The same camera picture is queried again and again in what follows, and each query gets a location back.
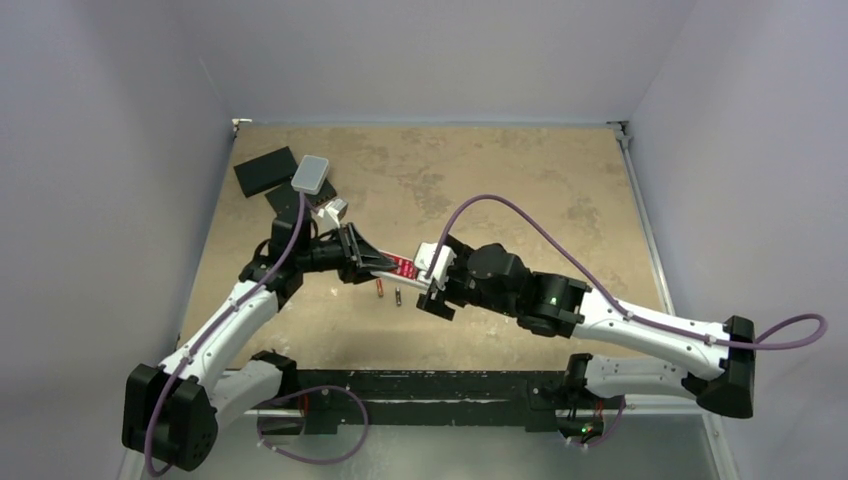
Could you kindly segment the black box upper left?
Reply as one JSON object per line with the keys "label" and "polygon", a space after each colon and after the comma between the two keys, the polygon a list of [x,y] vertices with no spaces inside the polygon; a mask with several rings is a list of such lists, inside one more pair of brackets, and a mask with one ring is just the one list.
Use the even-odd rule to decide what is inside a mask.
{"label": "black box upper left", "polygon": [[233,167],[240,190],[246,198],[282,185],[294,176],[297,169],[298,164],[288,146]]}

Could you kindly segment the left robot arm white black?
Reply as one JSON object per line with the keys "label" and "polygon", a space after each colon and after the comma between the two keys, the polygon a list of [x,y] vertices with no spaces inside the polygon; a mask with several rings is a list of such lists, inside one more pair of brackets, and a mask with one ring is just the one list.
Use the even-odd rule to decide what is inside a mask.
{"label": "left robot arm white black", "polygon": [[230,378],[223,374],[246,342],[302,286],[305,274],[337,271],[345,283],[396,269],[353,224],[312,237],[300,212],[274,220],[236,285],[182,347],[155,366],[138,365],[125,390],[122,442],[144,456],[152,477],[191,471],[210,454],[226,424],[255,406],[306,412],[313,388],[302,388],[294,360],[263,351]]}

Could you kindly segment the aluminium frame rail right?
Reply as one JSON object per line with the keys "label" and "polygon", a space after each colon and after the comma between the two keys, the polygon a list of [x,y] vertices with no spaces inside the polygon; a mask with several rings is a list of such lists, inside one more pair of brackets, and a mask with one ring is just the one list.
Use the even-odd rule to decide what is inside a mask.
{"label": "aluminium frame rail right", "polygon": [[[624,122],[611,122],[611,128],[624,162],[625,171],[640,218],[643,237],[647,245],[652,274],[661,302],[661,310],[667,316],[675,314],[668,282],[658,253],[652,226],[648,218],[641,189],[636,179],[635,169],[630,156],[632,137],[626,132]],[[632,395],[655,397],[659,402],[668,398],[671,402],[696,402],[696,396],[682,385],[686,373],[663,360],[651,358],[614,359],[601,357],[589,362],[588,389],[603,398]]]}

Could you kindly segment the white red remote control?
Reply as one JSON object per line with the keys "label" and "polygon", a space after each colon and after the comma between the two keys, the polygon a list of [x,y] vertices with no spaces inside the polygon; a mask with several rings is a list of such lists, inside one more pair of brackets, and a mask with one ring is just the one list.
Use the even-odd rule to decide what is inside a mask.
{"label": "white red remote control", "polygon": [[420,269],[415,266],[412,259],[389,252],[383,252],[383,255],[395,264],[395,269],[391,271],[374,271],[371,273],[372,276],[422,292],[428,290],[429,284],[419,279]]}

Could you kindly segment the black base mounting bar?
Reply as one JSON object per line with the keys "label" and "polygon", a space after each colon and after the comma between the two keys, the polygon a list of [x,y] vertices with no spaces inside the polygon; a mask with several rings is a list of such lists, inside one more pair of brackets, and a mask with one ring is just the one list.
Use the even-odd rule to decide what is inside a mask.
{"label": "black base mounting bar", "polygon": [[565,371],[300,370],[285,386],[307,390],[305,402],[288,404],[304,409],[309,434],[364,424],[554,432],[624,399],[598,397]]}

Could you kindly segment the translucent grey plastic case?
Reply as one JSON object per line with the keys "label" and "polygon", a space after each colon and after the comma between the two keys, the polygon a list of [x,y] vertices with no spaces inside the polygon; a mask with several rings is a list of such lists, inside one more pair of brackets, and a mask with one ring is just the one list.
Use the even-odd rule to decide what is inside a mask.
{"label": "translucent grey plastic case", "polygon": [[320,192],[329,173],[329,160],[324,157],[305,155],[302,157],[290,184],[293,190],[316,195]]}

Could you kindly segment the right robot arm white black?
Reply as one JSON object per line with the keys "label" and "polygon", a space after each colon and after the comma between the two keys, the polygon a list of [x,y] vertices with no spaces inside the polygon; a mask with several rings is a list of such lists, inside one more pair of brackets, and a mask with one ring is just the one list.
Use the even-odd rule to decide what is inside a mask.
{"label": "right robot arm white black", "polygon": [[658,395],[692,398],[724,417],[753,415],[754,325],[690,320],[619,301],[575,278],[534,272],[500,244],[457,251],[419,246],[413,263],[426,290],[417,306],[446,320],[468,305],[515,319],[543,337],[577,337],[651,356],[639,384]]}

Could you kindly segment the black box with slots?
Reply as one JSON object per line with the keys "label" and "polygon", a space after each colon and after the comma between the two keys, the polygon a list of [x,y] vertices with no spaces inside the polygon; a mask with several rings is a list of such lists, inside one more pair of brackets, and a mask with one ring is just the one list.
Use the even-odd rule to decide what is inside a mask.
{"label": "black box with slots", "polygon": [[[337,195],[336,188],[329,180],[325,180],[317,194],[306,194],[305,199],[311,208],[317,211],[324,204],[334,200]],[[298,196],[299,193],[293,189],[290,180],[264,194],[276,214],[295,209],[299,204]]]}

